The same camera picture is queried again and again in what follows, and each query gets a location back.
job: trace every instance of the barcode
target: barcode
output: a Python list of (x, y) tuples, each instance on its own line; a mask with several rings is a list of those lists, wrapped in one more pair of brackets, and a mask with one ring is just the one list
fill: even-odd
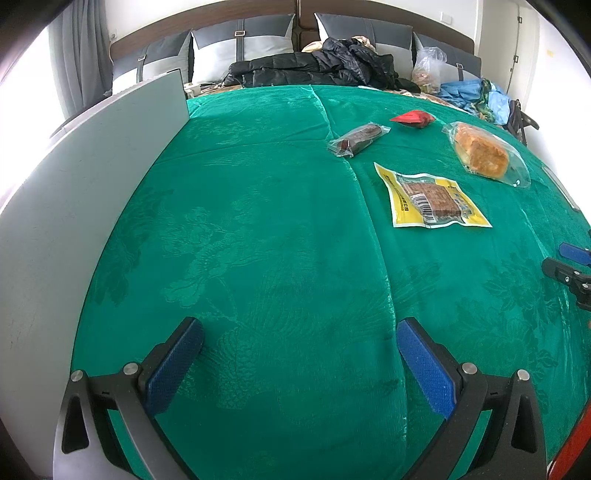
[(431, 204), (429, 203), (429, 200), (427, 200), (427, 196), (424, 193), (411, 195), (410, 199), (413, 201), (414, 206), (418, 208), (418, 211), (421, 213), (421, 216), (426, 222), (437, 222), (437, 219), (433, 215), (433, 208), (431, 208)]

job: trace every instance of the plastic bag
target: plastic bag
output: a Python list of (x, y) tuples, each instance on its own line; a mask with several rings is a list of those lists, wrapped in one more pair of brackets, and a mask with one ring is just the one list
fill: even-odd
[(492, 226), (457, 182), (428, 173), (403, 175), (377, 163), (374, 166), (388, 188), (395, 227)]
[(337, 157), (353, 157), (389, 131), (390, 127), (374, 123), (365, 124), (330, 141), (329, 150)]
[(447, 124), (443, 132), (469, 172), (514, 187), (531, 185), (530, 172), (519, 152), (496, 135), (462, 122)]
[(413, 82), (423, 93), (439, 93), (441, 90), (441, 67), (447, 63), (446, 53), (438, 47), (427, 47), (417, 51), (417, 62), (413, 69)]
[(403, 115), (396, 116), (390, 119), (391, 122), (406, 125), (413, 128), (425, 128), (427, 125), (435, 121), (435, 117), (430, 113), (422, 110), (412, 110)]

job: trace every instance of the gray pillow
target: gray pillow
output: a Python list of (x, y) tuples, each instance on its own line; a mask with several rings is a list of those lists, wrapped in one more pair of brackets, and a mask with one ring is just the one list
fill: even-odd
[(113, 62), (113, 94), (171, 70), (189, 81), (189, 31), (169, 35)]
[(193, 30), (193, 83), (219, 82), (237, 60), (293, 53), (294, 17), (263, 15)]
[(480, 78), (482, 60), (467, 51), (435, 40), (426, 35), (414, 33), (417, 51), (426, 47), (439, 47), (447, 55), (447, 65), (441, 70), (441, 82), (457, 82), (458, 80), (474, 80)]
[(413, 28), (384, 20), (316, 13), (320, 39), (367, 37), (379, 55), (394, 57), (394, 70), (410, 80), (413, 73)]

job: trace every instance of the red packet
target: red packet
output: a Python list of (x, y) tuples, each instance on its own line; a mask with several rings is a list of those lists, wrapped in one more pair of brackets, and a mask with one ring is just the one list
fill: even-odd
[(413, 128), (425, 128), (427, 125), (435, 121), (435, 117), (422, 110), (413, 110), (404, 115), (391, 118), (390, 121)]

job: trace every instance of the light switch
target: light switch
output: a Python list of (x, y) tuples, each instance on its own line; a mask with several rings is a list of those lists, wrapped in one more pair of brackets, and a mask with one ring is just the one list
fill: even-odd
[(447, 25), (451, 25), (453, 22), (453, 17), (444, 12), (441, 12), (441, 22)]

